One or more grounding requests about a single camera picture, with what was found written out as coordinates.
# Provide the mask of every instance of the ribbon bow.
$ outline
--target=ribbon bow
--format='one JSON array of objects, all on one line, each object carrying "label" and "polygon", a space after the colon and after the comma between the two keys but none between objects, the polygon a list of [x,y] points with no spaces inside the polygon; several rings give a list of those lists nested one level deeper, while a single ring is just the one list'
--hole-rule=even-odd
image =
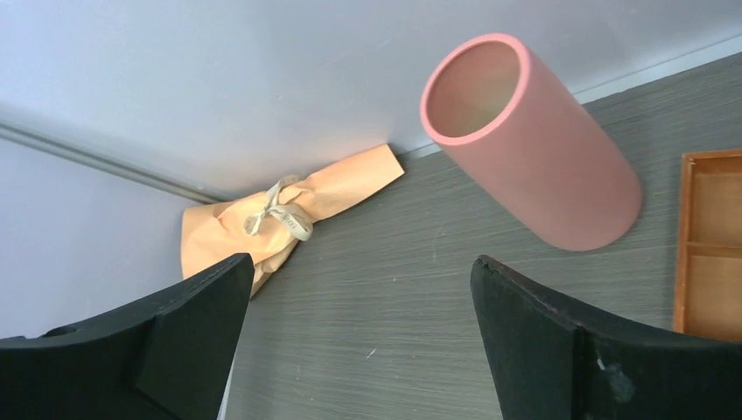
[{"label": "ribbon bow", "polygon": [[248,235],[257,235],[263,219],[270,214],[286,226],[289,232],[300,241],[306,241],[312,236],[312,219],[299,205],[278,204],[278,196],[281,190],[286,186],[296,184],[298,181],[299,177],[294,175],[283,177],[266,192],[268,204],[260,212],[249,216],[245,220],[245,232]]}]

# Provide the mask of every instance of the orange cloth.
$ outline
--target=orange cloth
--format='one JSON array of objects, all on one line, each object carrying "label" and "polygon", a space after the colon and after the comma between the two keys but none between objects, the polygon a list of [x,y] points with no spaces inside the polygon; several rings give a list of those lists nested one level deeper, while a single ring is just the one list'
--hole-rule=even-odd
[{"label": "orange cloth", "polygon": [[[287,185],[278,195],[278,203],[299,205],[309,217],[308,221],[314,223],[355,206],[402,174],[404,170],[389,146],[384,144]],[[273,216],[264,218],[256,235],[248,234],[246,219],[259,214],[267,203],[266,192],[258,192],[244,199],[186,209],[180,247],[183,278],[232,254],[248,252],[255,264],[251,296],[255,295],[298,242]]]}]

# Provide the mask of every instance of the black object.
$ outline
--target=black object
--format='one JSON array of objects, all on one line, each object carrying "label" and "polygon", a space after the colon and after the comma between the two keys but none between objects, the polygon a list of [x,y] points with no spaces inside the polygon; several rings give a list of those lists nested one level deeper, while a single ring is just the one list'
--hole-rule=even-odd
[{"label": "black object", "polygon": [[742,419],[740,344],[618,317],[487,256],[472,297],[505,420]]},{"label": "black object", "polygon": [[233,255],[37,339],[0,339],[0,419],[214,420],[253,274]]}]

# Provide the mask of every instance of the metal strip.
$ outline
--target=metal strip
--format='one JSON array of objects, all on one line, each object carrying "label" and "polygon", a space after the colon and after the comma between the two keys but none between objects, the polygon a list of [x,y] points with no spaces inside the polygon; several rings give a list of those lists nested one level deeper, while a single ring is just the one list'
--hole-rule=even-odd
[{"label": "metal strip", "polygon": [[117,162],[113,159],[97,156],[89,151],[79,150],[67,144],[56,142],[49,138],[11,127],[2,122],[0,122],[0,137],[12,141],[13,143],[21,144],[37,151],[43,151],[44,153],[49,153],[58,158],[75,162],[76,164],[85,165],[202,204],[212,204],[231,200],[229,197],[221,197],[219,194],[203,191],[199,188],[193,187],[192,185],[184,185],[154,172],[136,168],[123,162]]}]

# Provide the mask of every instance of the container opening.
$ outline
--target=container opening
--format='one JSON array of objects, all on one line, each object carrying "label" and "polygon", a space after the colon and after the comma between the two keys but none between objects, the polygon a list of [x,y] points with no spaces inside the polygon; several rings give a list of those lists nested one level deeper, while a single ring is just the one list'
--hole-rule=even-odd
[{"label": "container opening", "polygon": [[508,44],[486,42],[463,51],[433,82],[426,107],[430,126],[446,137],[483,129],[513,99],[520,72]]}]

